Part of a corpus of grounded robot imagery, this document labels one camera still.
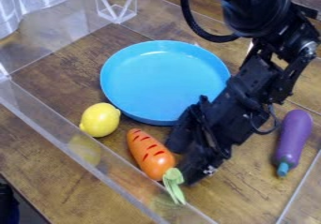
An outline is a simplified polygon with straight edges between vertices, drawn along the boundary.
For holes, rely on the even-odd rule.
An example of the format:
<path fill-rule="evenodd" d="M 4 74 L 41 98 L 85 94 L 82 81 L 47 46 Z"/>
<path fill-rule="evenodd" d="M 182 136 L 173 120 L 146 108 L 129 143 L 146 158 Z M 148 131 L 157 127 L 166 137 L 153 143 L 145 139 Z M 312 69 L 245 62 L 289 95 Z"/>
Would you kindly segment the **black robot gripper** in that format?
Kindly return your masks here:
<path fill-rule="evenodd" d="M 188 186 L 217 172 L 232 157 L 232 146 L 243 144 L 269 118 L 263 105 L 253 109 L 228 90 L 213 102 L 202 96 L 186 108 L 172 128 L 166 146 L 182 155 L 178 169 Z M 202 128 L 210 133 L 210 142 L 202 143 Z"/>

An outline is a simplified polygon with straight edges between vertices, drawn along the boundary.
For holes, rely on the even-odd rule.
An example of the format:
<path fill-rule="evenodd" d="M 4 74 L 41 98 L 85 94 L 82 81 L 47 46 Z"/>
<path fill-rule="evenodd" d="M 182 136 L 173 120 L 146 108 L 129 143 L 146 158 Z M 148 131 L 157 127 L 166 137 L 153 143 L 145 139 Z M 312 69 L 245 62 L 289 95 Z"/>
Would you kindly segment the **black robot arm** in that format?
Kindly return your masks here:
<path fill-rule="evenodd" d="M 214 100 L 202 96 L 182 112 L 166 142 L 184 159 L 177 165 L 185 183 L 196 184 L 232 158 L 232 147 L 275 118 L 273 105 L 292 89 L 321 44 L 320 33 L 292 0 L 221 0 L 229 35 L 202 29 L 192 15 L 190 0 L 181 0 L 186 22 L 204 39 L 224 43 L 247 37 L 253 47 L 238 73 Z"/>

